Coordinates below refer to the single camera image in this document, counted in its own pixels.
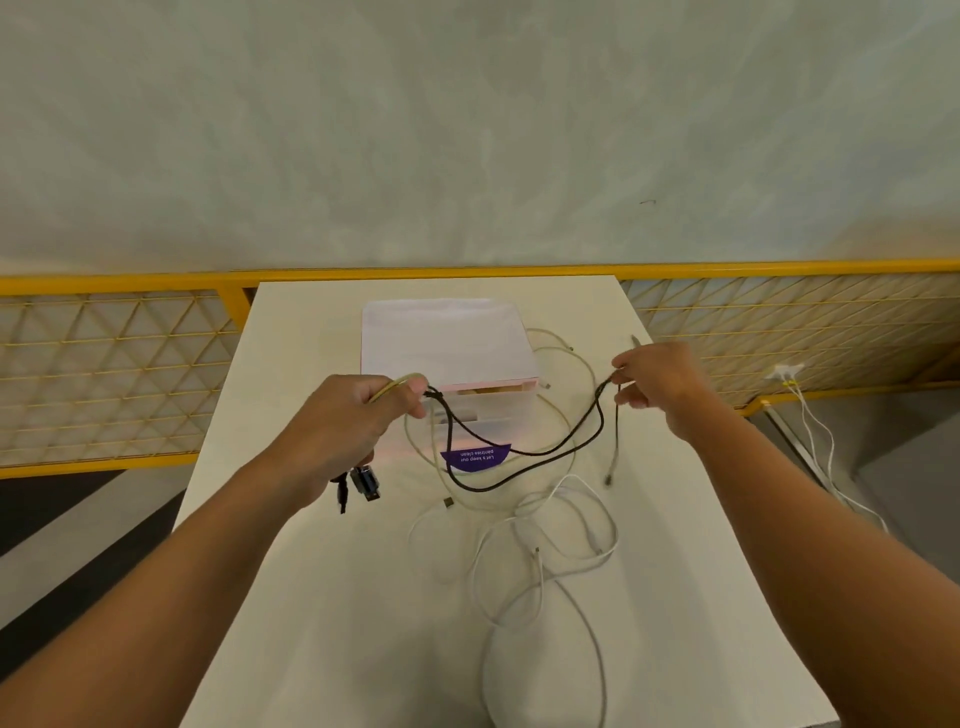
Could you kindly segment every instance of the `wall socket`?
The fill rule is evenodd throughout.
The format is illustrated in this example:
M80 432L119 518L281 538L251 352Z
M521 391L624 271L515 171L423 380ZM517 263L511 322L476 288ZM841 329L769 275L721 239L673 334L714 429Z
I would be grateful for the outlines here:
M796 379L805 366L805 364L775 364L764 379Z

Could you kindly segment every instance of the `wall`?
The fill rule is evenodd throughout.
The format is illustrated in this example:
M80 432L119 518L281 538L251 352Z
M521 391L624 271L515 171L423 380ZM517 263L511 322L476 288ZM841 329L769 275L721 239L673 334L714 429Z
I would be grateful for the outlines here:
M954 0L0 0L0 266L960 255L959 36Z

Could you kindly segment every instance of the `black cable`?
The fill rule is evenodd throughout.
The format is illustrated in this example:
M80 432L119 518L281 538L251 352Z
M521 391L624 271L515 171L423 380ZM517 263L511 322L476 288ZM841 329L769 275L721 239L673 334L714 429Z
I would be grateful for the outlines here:
M518 475L523 475L524 473L527 473L527 472L529 472L529 471L532 471L532 470L535 469L535 468L540 468L540 467L542 467L542 466L544 466L544 465L547 465L548 463L552 463L552 462L555 462L555 461L560 460L560 459L562 459L562 458L565 458L565 457L567 457L568 455L572 455L572 454L573 454L574 452L576 452L578 449L585 448L587 445L589 445L589 444L592 443L594 440L596 440L597 437L600 436L600 433L603 432L603 428L604 428L604 416L603 416L603 407L600 406L600 395L603 394L603 391L604 391L604 389L606 389L606 387L607 387L608 384L610 384L610 378L609 378L609 377L607 377L606 379L604 379L604 380L600 383L600 386L598 386L598 387L594 390L594 392L593 392L593 402L590 403L590 407L589 407L588 410L584 413L584 416L580 418L580 420L577 422L577 424L574 425L574 426L570 429L569 434L567 434L567 436L564 437L564 438L560 441L559 444L557 444L557 445L554 446L553 448L544 450L543 452L527 452L527 451L524 451L524 450L518 450L518 449L514 449L514 448L510 448L510 452L514 452L514 453L516 453L516 454L518 454L518 455L528 455L528 456L531 456L531 457L542 457L542 456L544 456L544 455L549 455L549 454L551 454L551 453L553 453L553 452L556 452L558 449L560 449L561 447L563 447L567 442L569 442L570 438L573 437L573 436L577 433L577 430L579 430L581 426L583 426L583 423L587 420L587 417L589 417L590 412L592 412L593 409L596 408L597 414L600 416L600 425L597 427L596 432L594 432L592 435L590 435L584 442L580 443L580 445L575 445L575 446L573 446L572 448L570 448L569 450L567 450L567 451L565 451L565 452L561 452L559 455L554 455L553 457L549 457L549 458L547 458L546 460L541 460L540 462L534 463L533 465L528 465L526 468L521 468L520 470L516 471L515 473L510 473L510 474L507 475L505 478L503 478L503 479L501 479L501 480L498 480L497 482L493 483L493 485L489 485L489 486L487 486L487 487L485 487L485 488L473 488L473 487L467 485L466 483L463 483L463 482L461 482L460 480L458 480L458 479L457 479L457 476L453 474L453 470L452 470L451 467L450 467L450 461L449 461L447 458L444 458L444 460L446 461L446 474L450 476L450 480L452 480L454 483L456 483L459 487L463 488L465 491L470 491L471 493L487 493L487 492L489 492L489 491L496 490L496 489L499 488L501 485L504 485L504 484L510 482L511 480L513 480L513 479L514 479L515 477L517 477ZM469 427L467 427L466 425L464 425L464 423L460 420L460 418L457 417L455 414L453 414L453 410L450 409L450 405L447 404L446 399L445 399L443 393L440 392L439 390L435 389L434 387L427 387L427 390L426 390L426 392L423 393L423 395L424 395L425 397L430 398L431 400L436 400L437 402L439 402L439 403L440 403L440 406L444 409L444 412L446 413L446 451L447 451L447 452L451 452L451 451L453 450L453 424L454 424L454 423L456 423L457 425L459 425L460 427L462 427L468 434L472 435L473 437L475 437L477 440L479 440L479 441L482 442L482 443L486 443L487 445L493 446L493 447L495 447L495 448L502 448L502 447L503 447L503 446L500 445L499 443L495 443L495 442L493 442L493 441L491 441L491 440L488 440L488 439L486 439L486 438L484 438L484 437L480 437L480 435L478 435L476 432L474 432L474 431L471 430Z

